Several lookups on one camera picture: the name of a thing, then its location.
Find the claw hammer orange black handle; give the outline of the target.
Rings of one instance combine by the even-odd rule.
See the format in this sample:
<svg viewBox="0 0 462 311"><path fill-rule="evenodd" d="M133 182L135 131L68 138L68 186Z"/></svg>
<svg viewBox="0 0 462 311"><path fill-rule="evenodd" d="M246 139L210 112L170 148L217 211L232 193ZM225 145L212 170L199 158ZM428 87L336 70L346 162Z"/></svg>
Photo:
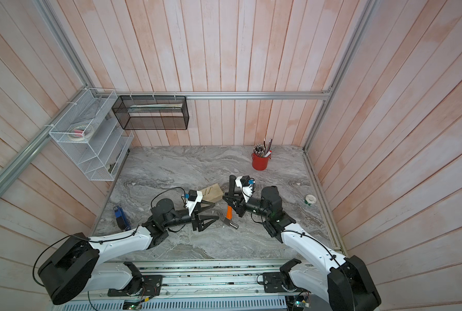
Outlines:
<svg viewBox="0 0 462 311"><path fill-rule="evenodd" d="M235 175L230 175L229 176L228 192L225 195L233 197L234 196L234 191L235 191L235 186L236 186L236 176ZM224 219L224 223L226 225L230 226L231 228L238 229L239 225L235 224L232 221L232 218L233 218L233 208L232 208L232 205L230 203L228 203L227 213L226 213L226 217Z"/></svg>

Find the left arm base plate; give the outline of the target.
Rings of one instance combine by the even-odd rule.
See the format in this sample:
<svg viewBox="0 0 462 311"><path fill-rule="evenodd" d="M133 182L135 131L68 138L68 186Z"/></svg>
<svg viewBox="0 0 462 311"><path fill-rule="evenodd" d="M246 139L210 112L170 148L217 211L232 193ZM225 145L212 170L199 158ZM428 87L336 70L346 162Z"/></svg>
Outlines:
<svg viewBox="0 0 462 311"><path fill-rule="evenodd" d="M160 295L163 281L162 275L143 275L132 262L124 262L124 267L131 274L131 281L122 289L109 289L108 297L145 296L154 298Z"/></svg>

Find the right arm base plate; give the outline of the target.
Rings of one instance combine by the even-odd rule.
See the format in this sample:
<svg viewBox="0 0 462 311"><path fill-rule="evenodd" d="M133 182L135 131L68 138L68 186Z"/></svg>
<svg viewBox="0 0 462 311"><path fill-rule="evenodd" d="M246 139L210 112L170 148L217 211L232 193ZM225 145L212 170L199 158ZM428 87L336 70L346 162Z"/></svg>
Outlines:
<svg viewBox="0 0 462 311"><path fill-rule="evenodd" d="M293 283L289 273L301 262L299 259L291 259L280 267L279 272L262 273L262 281L257 282L266 293L296 292L298 286Z"/></svg>

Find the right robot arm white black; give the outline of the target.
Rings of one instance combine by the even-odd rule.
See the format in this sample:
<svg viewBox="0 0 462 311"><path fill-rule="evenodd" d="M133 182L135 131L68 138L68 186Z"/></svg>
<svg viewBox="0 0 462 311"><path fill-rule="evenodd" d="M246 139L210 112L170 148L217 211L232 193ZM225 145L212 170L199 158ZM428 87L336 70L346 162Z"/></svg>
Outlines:
<svg viewBox="0 0 462 311"><path fill-rule="evenodd" d="M271 292L302 291L327 302L332 310L375 310L381 297L364 261L346 257L311 236L282 207L277 187L262 190L259 199L249 190L229 190L223 197L239 216L259 215L266 232L302 256L286 262L278 273L263 276Z"/></svg>

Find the pale wooden block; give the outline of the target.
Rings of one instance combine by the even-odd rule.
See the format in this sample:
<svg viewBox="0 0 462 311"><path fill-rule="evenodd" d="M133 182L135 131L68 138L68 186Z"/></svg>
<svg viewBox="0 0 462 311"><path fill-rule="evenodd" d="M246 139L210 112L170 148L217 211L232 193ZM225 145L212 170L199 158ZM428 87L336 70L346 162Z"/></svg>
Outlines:
<svg viewBox="0 0 462 311"><path fill-rule="evenodd" d="M211 186L208 186L204 189L201 189L203 194L203 200L207 202L217 203L222 200L224 192L218 183L215 183Z"/></svg>

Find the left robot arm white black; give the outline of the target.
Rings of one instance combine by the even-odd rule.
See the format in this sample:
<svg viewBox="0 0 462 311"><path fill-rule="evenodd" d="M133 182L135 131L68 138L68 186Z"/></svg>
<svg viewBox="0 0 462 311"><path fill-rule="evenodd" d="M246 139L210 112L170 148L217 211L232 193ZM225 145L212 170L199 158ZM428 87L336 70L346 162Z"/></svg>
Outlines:
<svg viewBox="0 0 462 311"><path fill-rule="evenodd" d="M187 201L184 210L176 210L174 203L165 198L152 208L149 219L135 229L104 237L69 235L60 239L61 246L40 267L33 267L33 280L47 291L54 305L93 290L108 289L131 296L144 294L148 285L134 263L108 266L107 262L157 247L175 226L191 224L193 230L204 231L218 220L218 216L205 215L214 206L212 202L196 199Z"/></svg>

